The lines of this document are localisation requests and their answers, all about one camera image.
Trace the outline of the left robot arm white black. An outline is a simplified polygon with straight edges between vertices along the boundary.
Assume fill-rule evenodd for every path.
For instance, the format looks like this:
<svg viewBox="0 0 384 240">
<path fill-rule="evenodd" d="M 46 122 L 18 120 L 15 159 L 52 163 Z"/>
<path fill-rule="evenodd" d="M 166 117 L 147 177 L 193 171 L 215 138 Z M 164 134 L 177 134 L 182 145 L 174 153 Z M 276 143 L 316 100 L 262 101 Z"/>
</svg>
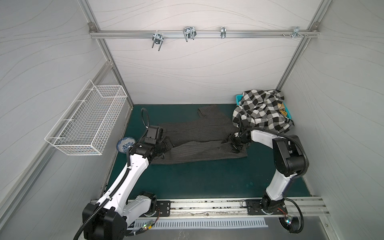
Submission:
<svg viewBox="0 0 384 240">
<path fill-rule="evenodd" d="M 157 196 L 141 192 L 132 202 L 128 202 L 128 197 L 152 160 L 164 157 L 172 147 L 169 137 L 164 136 L 164 128 L 148 126 L 142 138 L 128 147 L 126 165 L 111 187 L 95 204 L 84 208 L 82 225 L 74 239 L 83 236 L 86 240 L 122 240 L 150 230 L 156 220 L 135 231 L 128 227 L 142 215 L 160 217 Z"/>
</svg>

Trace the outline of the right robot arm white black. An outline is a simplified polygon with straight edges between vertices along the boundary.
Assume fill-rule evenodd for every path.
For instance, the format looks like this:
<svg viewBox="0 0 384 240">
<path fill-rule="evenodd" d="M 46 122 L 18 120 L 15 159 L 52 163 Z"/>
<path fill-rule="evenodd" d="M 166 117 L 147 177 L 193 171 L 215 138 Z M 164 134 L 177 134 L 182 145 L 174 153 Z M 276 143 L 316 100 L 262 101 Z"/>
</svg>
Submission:
<svg viewBox="0 0 384 240">
<path fill-rule="evenodd" d="M 224 143 L 230 143 L 232 151 L 239 153 L 250 142 L 263 144 L 273 150 L 275 174 L 260 202 L 261 210 L 271 215 L 285 203 L 285 192 L 291 182 L 300 178 L 309 168 L 309 159 L 296 135 L 273 133 L 261 128 L 248 128 L 229 135 Z"/>
</svg>

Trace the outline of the dark grey pinstripe shirt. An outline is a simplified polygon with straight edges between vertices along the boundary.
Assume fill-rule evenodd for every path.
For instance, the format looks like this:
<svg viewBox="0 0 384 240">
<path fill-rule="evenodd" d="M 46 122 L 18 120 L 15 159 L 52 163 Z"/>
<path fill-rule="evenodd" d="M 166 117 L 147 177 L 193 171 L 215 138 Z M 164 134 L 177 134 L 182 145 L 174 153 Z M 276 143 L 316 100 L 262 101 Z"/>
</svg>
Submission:
<svg viewBox="0 0 384 240">
<path fill-rule="evenodd" d="M 248 156 L 247 149 L 234 150 L 227 138 L 238 132 L 232 120 L 216 105 L 198 108 L 199 119 L 191 122 L 162 123 L 172 148 L 153 165 L 175 165 L 199 161 L 239 159 Z"/>
</svg>

